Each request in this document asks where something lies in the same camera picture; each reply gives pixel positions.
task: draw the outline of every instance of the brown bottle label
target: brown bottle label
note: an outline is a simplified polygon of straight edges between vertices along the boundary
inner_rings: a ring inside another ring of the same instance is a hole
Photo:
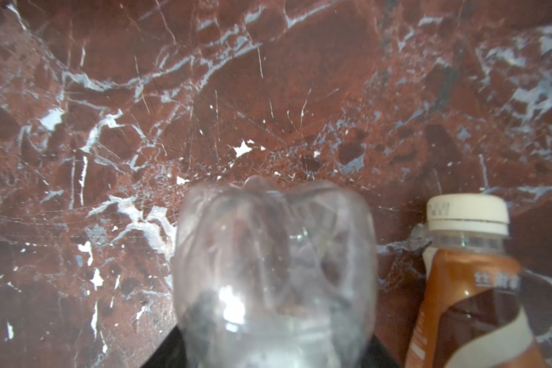
[[[405,368],[545,367],[517,297],[520,271],[509,257],[437,250]]]

